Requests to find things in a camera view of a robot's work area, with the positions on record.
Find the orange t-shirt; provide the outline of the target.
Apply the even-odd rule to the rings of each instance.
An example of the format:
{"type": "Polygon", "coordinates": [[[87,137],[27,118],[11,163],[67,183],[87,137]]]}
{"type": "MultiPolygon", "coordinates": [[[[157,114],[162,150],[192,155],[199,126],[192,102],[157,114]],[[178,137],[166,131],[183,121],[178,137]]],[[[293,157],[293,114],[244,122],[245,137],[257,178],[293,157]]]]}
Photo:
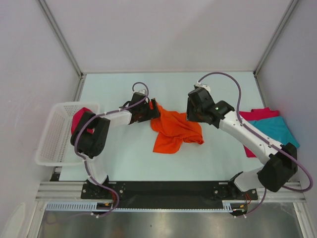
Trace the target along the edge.
{"type": "Polygon", "coordinates": [[[151,129],[157,133],[153,152],[175,154],[183,143],[204,144],[202,127],[197,122],[187,120],[186,113],[168,111],[156,104],[160,116],[152,119],[151,129]]]}

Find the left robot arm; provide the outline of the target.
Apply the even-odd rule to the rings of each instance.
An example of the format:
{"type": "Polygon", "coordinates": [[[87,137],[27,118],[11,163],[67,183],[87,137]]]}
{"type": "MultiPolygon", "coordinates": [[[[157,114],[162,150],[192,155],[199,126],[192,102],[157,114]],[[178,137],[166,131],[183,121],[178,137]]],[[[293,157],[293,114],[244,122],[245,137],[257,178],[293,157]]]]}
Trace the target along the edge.
{"type": "Polygon", "coordinates": [[[142,92],[134,92],[132,99],[117,110],[94,113],[83,107],[72,117],[70,143],[75,154],[83,159],[88,181],[93,183],[92,192],[98,198],[109,194],[109,185],[104,183],[108,175],[99,156],[106,144],[111,128],[144,122],[160,117],[156,100],[142,92]]]}

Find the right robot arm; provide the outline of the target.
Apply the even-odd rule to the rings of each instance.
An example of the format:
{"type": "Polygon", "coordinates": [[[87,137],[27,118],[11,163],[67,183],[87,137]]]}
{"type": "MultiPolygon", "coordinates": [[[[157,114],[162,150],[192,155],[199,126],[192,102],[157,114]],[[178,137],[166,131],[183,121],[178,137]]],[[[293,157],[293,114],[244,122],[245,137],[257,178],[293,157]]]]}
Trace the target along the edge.
{"type": "Polygon", "coordinates": [[[188,93],[187,120],[204,122],[230,134],[246,146],[262,163],[262,167],[240,172],[229,180],[229,195],[240,199],[246,191],[264,187],[279,191],[297,172],[290,156],[297,156],[296,147],[269,138],[242,119],[225,101],[215,103],[207,89],[198,87],[188,93]]]}

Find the folded crimson t-shirt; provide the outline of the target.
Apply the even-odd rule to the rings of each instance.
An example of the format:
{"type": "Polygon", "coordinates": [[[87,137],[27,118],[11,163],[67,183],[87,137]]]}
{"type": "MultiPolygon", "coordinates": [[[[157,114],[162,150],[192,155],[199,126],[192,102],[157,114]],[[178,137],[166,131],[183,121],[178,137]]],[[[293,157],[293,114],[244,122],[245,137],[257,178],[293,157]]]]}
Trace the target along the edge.
{"type": "Polygon", "coordinates": [[[279,111],[272,111],[268,107],[263,109],[252,109],[250,112],[240,111],[239,113],[240,113],[240,116],[242,116],[248,122],[250,120],[261,120],[261,119],[280,116],[279,111]]]}

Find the crimson t-shirt in basket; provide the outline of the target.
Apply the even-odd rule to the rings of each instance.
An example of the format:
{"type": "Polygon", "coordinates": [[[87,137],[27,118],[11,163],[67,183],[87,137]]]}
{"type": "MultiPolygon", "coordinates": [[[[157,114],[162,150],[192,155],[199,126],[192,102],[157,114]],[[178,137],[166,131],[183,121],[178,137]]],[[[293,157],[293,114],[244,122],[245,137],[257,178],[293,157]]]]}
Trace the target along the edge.
{"type": "Polygon", "coordinates": [[[89,113],[92,113],[94,115],[94,113],[86,107],[83,107],[79,111],[77,111],[72,118],[72,125],[71,125],[71,134],[72,135],[74,134],[74,131],[75,131],[77,125],[79,124],[79,122],[80,122],[80,120],[85,112],[89,112],[89,113]]]}

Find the folded teal t-shirt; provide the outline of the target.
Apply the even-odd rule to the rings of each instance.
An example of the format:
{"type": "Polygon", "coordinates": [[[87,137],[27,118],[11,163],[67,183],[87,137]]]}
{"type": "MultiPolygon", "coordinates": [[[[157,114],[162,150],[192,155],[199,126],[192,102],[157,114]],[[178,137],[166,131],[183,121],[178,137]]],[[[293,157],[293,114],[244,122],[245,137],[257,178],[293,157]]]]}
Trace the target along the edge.
{"type": "Polygon", "coordinates": [[[261,120],[250,120],[249,123],[270,138],[281,142],[283,145],[292,143],[296,148],[300,147],[300,144],[292,135],[281,116],[261,120]]]}

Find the white plastic basket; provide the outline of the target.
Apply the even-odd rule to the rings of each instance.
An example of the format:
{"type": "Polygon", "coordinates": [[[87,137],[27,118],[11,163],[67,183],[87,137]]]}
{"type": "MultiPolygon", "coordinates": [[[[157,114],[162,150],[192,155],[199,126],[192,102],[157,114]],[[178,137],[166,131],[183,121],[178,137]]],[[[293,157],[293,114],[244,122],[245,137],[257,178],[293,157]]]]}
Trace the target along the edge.
{"type": "Polygon", "coordinates": [[[65,102],[52,107],[35,156],[38,165],[67,167],[83,163],[70,143],[73,116],[82,108],[100,112],[96,102],[65,102]]]}

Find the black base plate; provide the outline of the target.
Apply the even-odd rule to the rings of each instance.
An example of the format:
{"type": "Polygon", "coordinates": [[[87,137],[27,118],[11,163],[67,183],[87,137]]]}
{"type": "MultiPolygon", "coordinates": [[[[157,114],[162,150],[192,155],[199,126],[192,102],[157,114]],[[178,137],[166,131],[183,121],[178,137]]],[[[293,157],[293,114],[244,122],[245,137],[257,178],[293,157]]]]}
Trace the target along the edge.
{"type": "Polygon", "coordinates": [[[85,181],[81,199],[110,200],[117,192],[125,207],[206,208],[225,201],[256,201],[255,189],[239,192],[226,181],[106,181],[104,187],[85,181]]]}

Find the aluminium frame rail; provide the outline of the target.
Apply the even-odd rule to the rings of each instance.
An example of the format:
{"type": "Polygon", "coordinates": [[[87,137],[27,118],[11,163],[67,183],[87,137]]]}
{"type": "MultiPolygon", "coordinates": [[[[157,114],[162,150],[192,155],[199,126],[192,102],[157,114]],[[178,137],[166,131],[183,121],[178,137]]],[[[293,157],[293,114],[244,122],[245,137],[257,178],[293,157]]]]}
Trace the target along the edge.
{"type": "MultiPolygon", "coordinates": [[[[82,193],[83,181],[45,181],[41,182],[36,194],[36,201],[79,201],[82,193]]],[[[299,202],[306,201],[300,192],[281,188],[278,192],[266,192],[265,202],[299,202]]]]}

